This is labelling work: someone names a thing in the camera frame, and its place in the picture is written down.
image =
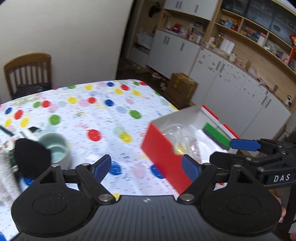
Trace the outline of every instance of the polka dot tablecloth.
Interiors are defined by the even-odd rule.
[[[4,103],[0,121],[13,133],[36,126],[63,134],[71,147],[72,168],[109,154],[112,167],[102,184],[116,198],[121,194],[177,197],[140,149],[149,122],[175,111],[144,82],[115,80],[72,85]],[[7,139],[0,132],[1,142]],[[68,186],[77,189],[75,184]],[[18,233],[4,206],[0,206],[0,231],[7,240]]]

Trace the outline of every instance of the wooden chair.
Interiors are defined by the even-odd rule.
[[[4,65],[4,73],[13,98],[20,84],[51,84],[51,56],[46,53],[30,53],[14,58]]]

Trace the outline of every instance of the mint green cup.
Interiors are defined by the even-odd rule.
[[[71,167],[70,149],[63,135],[49,132],[39,137],[38,142],[50,150],[52,164],[59,164],[62,169],[69,169]]]

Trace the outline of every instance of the yellow dot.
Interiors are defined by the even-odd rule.
[[[137,90],[133,90],[132,93],[135,95],[135,96],[141,96],[141,93]]]
[[[112,195],[115,197],[116,201],[118,201],[120,193],[112,193]]]
[[[99,108],[99,109],[101,109],[101,110],[105,110],[105,109],[106,109],[106,106],[103,105],[103,104],[100,103],[100,102],[98,102],[98,103],[94,103],[93,106],[96,107],[96,108]]]
[[[75,97],[69,97],[68,98],[68,103],[69,104],[76,104],[77,103],[77,98],[75,98]]]
[[[85,88],[85,90],[92,90],[93,86],[92,85],[86,85],[84,88]]]
[[[119,138],[124,142],[124,143],[131,143],[133,141],[132,137],[130,136],[130,134],[124,132],[121,132],[119,134]]]
[[[11,124],[12,124],[12,119],[8,119],[5,121],[4,127],[9,127],[9,126],[11,126]]]
[[[139,159],[139,160],[143,160],[143,159],[147,159],[148,158],[148,156],[146,156],[146,154],[138,154],[137,155],[137,159]]]
[[[174,109],[174,110],[178,110],[176,107],[174,107],[172,104],[170,104],[170,106]]]
[[[20,122],[20,127],[24,128],[29,124],[29,119],[28,118],[23,118]]]
[[[118,95],[123,94],[122,90],[120,90],[120,89],[115,89],[114,92],[115,92],[115,94],[118,94]]]

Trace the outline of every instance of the cardboard box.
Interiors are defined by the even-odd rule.
[[[204,105],[182,109],[149,124],[141,148],[178,193],[182,193],[191,184],[191,180],[182,169],[183,155],[174,153],[174,146],[163,135],[163,131],[173,124],[193,125],[196,129],[202,129],[206,123],[229,140],[239,138],[227,125],[221,124],[218,117]]]
[[[197,83],[184,73],[173,73],[165,91],[172,104],[178,109],[188,107]]]

